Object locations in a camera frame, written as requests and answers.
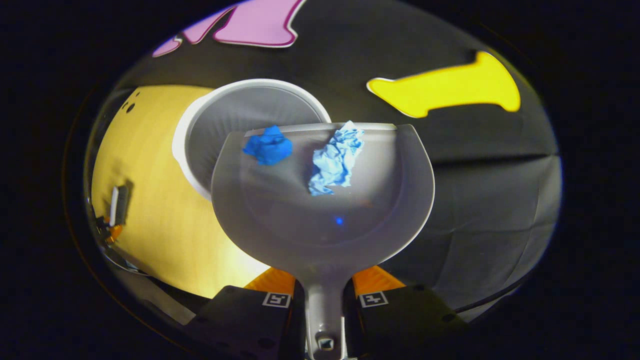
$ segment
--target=yellow shape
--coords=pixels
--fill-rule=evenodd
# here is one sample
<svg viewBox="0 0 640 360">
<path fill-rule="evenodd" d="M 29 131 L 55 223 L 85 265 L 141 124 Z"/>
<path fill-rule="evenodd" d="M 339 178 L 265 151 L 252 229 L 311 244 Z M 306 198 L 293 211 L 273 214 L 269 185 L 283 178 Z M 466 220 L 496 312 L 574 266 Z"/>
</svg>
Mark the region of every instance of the yellow shape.
<svg viewBox="0 0 640 360">
<path fill-rule="evenodd" d="M 356 297 L 361 294 L 375 293 L 404 288 L 405 285 L 380 266 L 374 266 L 356 273 L 353 277 L 353 287 Z"/>
<path fill-rule="evenodd" d="M 209 298 L 226 285 L 244 286 L 269 268 L 227 238 L 211 203 L 191 187 L 173 158 L 173 133 L 182 113 L 211 91 L 177 85 L 136 89 L 104 135 L 92 182 L 98 217 L 109 214 L 113 187 L 132 183 L 114 249 L 167 284 Z"/>
<path fill-rule="evenodd" d="M 296 278 L 288 272 L 276 268 L 268 268 L 267 271 L 260 274 L 244 288 L 268 293 L 290 294 L 293 296 L 295 284 Z"/>
<path fill-rule="evenodd" d="M 466 104 L 497 104 L 506 111 L 520 109 L 520 92 L 504 66 L 478 51 L 476 62 L 389 80 L 374 78 L 367 89 L 401 113 L 415 118 L 429 110 Z"/>
</svg>

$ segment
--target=dustpan handle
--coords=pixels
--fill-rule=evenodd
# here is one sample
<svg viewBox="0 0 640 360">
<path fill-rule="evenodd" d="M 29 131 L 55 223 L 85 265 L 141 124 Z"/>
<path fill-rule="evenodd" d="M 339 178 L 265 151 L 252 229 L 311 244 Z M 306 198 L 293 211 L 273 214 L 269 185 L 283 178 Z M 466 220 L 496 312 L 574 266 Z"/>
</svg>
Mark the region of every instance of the dustpan handle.
<svg viewBox="0 0 640 360">
<path fill-rule="evenodd" d="M 345 284 L 327 283 L 305 288 L 307 345 L 313 360 L 341 360 L 345 356 L 342 335 L 342 292 Z"/>
</svg>

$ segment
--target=small object on table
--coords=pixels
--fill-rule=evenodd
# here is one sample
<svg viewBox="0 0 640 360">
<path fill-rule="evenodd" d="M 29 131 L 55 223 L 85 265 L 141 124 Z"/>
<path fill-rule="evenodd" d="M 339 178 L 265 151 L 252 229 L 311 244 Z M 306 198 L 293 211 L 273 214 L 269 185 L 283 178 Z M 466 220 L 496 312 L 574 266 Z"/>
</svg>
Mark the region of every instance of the small object on table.
<svg viewBox="0 0 640 360">
<path fill-rule="evenodd" d="M 255 156 L 260 165 L 275 165 L 291 155 L 292 150 L 291 141 L 277 126 L 271 126 L 264 130 L 263 135 L 253 135 L 243 152 Z"/>
<path fill-rule="evenodd" d="M 351 169 L 364 145 L 362 134 L 364 130 L 358 130 L 349 120 L 323 149 L 314 151 L 314 173 L 309 180 L 312 196 L 333 194 L 327 186 L 351 186 Z"/>
</svg>

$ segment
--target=pink shape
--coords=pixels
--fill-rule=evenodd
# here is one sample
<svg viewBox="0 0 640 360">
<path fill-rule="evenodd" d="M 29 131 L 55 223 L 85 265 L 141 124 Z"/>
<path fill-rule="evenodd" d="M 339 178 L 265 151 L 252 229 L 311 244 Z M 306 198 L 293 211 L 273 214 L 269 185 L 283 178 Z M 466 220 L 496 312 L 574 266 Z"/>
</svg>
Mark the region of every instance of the pink shape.
<svg viewBox="0 0 640 360">
<path fill-rule="evenodd" d="M 160 45 L 154 52 L 151 54 L 151 57 L 157 58 L 158 56 L 162 56 L 164 54 L 168 54 L 174 50 L 176 50 L 182 44 L 182 39 L 175 35 L 173 38 L 167 40 L 164 44 Z"/>
<path fill-rule="evenodd" d="M 298 34 L 291 21 L 305 0 L 251 0 L 236 6 L 231 19 L 213 34 L 219 42 L 264 47 L 291 46 Z"/>
<path fill-rule="evenodd" d="M 211 28 L 223 17 L 229 10 L 233 9 L 234 6 L 230 6 L 228 8 L 222 9 L 217 13 L 211 15 L 206 19 L 202 19 L 190 27 L 186 28 L 182 33 L 184 37 L 189 40 L 192 44 L 197 44 L 204 39 L 204 36 L 211 30 Z"/>
</svg>

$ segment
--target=yellow wooden surface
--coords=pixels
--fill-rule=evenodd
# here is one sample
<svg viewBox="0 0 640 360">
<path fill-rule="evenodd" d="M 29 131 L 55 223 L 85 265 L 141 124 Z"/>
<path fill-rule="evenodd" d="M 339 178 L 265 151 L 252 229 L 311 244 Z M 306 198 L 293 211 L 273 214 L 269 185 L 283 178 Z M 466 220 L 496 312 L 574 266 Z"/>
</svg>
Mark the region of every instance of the yellow wooden surface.
<svg viewBox="0 0 640 360">
<path fill-rule="evenodd" d="M 114 186 L 132 184 L 126 223 L 115 243 L 125 259 L 167 284 L 209 298 L 226 285 L 245 286 L 269 268 L 227 238 L 211 203 L 191 187 L 173 158 L 173 133 L 182 113 L 212 90 L 139 87 L 105 134 L 92 184 L 98 217 L 109 215 Z"/>
</svg>

